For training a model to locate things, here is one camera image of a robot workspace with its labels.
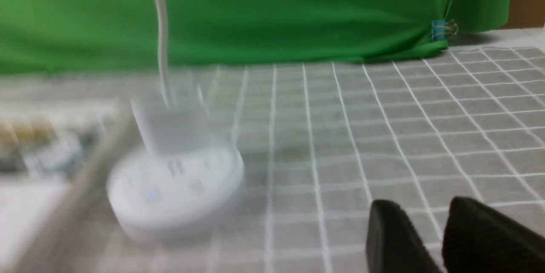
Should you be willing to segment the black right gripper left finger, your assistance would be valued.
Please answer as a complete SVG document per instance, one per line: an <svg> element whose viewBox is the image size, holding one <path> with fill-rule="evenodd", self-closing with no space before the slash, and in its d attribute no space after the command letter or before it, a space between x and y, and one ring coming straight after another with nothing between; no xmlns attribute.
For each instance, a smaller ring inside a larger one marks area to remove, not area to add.
<svg viewBox="0 0 545 273"><path fill-rule="evenodd" d="M440 273L407 213L395 202L370 206L366 260L370 273Z"/></svg>

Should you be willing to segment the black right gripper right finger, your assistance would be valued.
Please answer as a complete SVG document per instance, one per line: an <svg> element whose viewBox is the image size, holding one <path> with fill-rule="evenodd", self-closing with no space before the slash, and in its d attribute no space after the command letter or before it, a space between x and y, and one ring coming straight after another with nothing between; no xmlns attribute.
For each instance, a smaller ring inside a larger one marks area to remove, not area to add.
<svg viewBox="0 0 545 273"><path fill-rule="evenodd" d="M469 197L452 199L442 241L449 273L543 273L545 239Z"/></svg>

